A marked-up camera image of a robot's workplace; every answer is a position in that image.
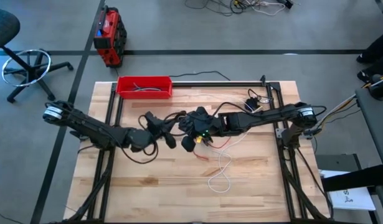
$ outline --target wooden table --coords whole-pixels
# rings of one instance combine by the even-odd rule
[[[284,103],[300,100],[295,82],[280,82]],[[105,120],[111,82],[97,82],[88,114],[100,121]],[[121,126],[140,128],[138,116],[151,111],[163,119],[167,114],[195,110],[204,106],[212,113],[223,101],[231,101],[240,106],[247,97],[248,87],[189,87],[175,88],[169,100],[125,100],[121,116]],[[266,89],[253,88],[259,95],[266,96]],[[112,123],[115,119],[114,104]],[[236,111],[226,105],[221,112]],[[179,130],[175,126],[173,133]],[[229,144],[241,136],[232,137]],[[231,189],[223,194],[211,191],[207,186],[209,177],[218,173],[217,154],[203,144],[197,144],[198,154],[209,157],[209,161],[197,159],[180,145],[170,149],[164,140],[159,140],[158,158],[146,165],[131,162],[120,150],[115,153],[111,178],[110,196],[106,211],[106,222],[287,222],[289,221],[285,193],[281,178],[280,163],[273,125],[267,124],[252,128],[246,138],[229,148],[232,163],[225,173],[231,179]],[[227,138],[214,138],[214,145],[221,146]],[[316,178],[318,168],[310,141],[300,141],[300,150],[309,162]],[[90,145],[83,142],[81,147]],[[143,153],[131,153],[135,159],[147,159]],[[98,149],[90,148],[78,155],[73,174],[64,218],[74,214],[93,184]],[[222,159],[222,166],[228,158]],[[328,208],[323,195],[315,186],[309,171],[300,156],[296,156],[301,183],[305,194],[326,216]],[[212,181],[216,190],[225,190],[227,182],[223,177]],[[296,214],[300,217],[297,200],[293,191]]]

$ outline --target red bin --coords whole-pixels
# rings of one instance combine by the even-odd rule
[[[157,88],[159,90],[139,90]],[[172,96],[172,80],[169,76],[119,77],[116,93],[124,99],[168,99]]]

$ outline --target paper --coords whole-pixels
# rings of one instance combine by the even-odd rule
[[[324,178],[327,178],[335,175],[347,174],[349,172],[322,170],[320,173],[324,175]],[[367,187],[338,190],[328,193],[334,208],[370,211],[374,211],[376,209]]]

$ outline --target gray floor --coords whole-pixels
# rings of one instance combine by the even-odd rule
[[[190,0],[199,4],[201,0]],[[299,0],[275,17],[248,12],[223,17],[206,9],[192,10],[178,0],[107,0],[117,7],[128,31],[128,50],[186,49],[364,49],[383,33],[383,15],[374,0]],[[83,50],[99,0],[0,0],[14,13],[21,31],[13,50]],[[121,75],[178,75],[218,70],[231,80],[296,80],[301,99],[336,106],[361,86],[357,55],[177,55],[126,56]],[[1,65],[7,59],[0,56]],[[45,79],[56,97],[69,96],[81,56],[52,56],[66,68]],[[86,111],[96,81],[116,80],[99,56],[89,56],[75,106]],[[176,80],[222,80],[217,75]],[[15,104],[6,102],[12,87],[0,77],[0,213],[28,223],[37,200],[58,128],[42,120],[45,93],[32,86]],[[362,166],[380,163],[361,114],[329,124],[318,137],[318,154],[357,153]],[[42,222],[59,221],[75,167],[78,141],[66,135]],[[336,211],[337,220],[369,222],[367,213]],[[11,223],[0,218],[0,223]]]

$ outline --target red power station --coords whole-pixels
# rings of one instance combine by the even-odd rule
[[[105,66],[111,68],[122,66],[126,37],[127,32],[118,9],[104,6],[93,43],[98,54],[102,56]]]

